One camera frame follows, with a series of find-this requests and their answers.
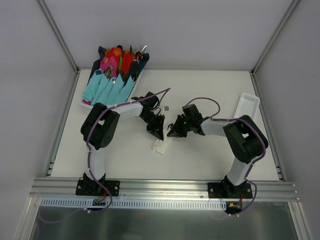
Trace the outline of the white paper napkin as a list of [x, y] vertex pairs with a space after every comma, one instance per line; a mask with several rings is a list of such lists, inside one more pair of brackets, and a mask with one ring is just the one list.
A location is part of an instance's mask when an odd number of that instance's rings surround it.
[[152, 150], [155, 153], [164, 155], [167, 147], [170, 145], [172, 138], [168, 137], [167, 134], [171, 129], [168, 129], [168, 126], [163, 130], [163, 140], [156, 139], [152, 145]]

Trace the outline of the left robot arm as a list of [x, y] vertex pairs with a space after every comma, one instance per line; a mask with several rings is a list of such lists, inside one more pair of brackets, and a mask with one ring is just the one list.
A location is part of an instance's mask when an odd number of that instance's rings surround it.
[[78, 180], [77, 196], [117, 197], [120, 190], [118, 180], [106, 180], [105, 155], [119, 122], [129, 118], [141, 118], [146, 123], [146, 131], [162, 141], [164, 139], [165, 116], [154, 113], [160, 100], [156, 94], [148, 92], [144, 97], [133, 97], [130, 101], [107, 107], [96, 103], [84, 123], [80, 133], [87, 150], [87, 170]]

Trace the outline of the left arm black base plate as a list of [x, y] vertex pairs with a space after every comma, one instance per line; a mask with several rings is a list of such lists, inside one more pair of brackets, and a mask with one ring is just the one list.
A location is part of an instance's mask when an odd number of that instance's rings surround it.
[[[120, 181], [102, 179], [99, 182], [109, 191], [112, 197], [119, 196], [121, 183]], [[102, 197], [105, 192], [105, 189], [101, 187], [96, 181], [90, 178], [81, 178], [77, 181], [75, 195]]]

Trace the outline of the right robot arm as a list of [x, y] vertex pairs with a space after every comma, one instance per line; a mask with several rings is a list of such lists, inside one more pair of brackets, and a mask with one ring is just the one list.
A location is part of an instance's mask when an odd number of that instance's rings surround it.
[[185, 138], [188, 132], [225, 137], [234, 155], [224, 179], [207, 184], [209, 198], [251, 199], [252, 193], [247, 192], [251, 189], [247, 177], [252, 165], [264, 157], [269, 147], [267, 138], [252, 118], [247, 114], [232, 119], [203, 117], [195, 104], [184, 106], [182, 111], [167, 133], [168, 137]]

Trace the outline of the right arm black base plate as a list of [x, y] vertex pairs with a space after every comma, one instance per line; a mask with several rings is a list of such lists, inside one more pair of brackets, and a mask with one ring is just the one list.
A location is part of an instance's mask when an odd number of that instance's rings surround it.
[[210, 199], [245, 199], [249, 200], [253, 198], [252, 187], [248, 182], [242, 183], [240, 186], [234, 187], [231, 185], [225, 185], [221, 182], [208, 182], [207, 193]]

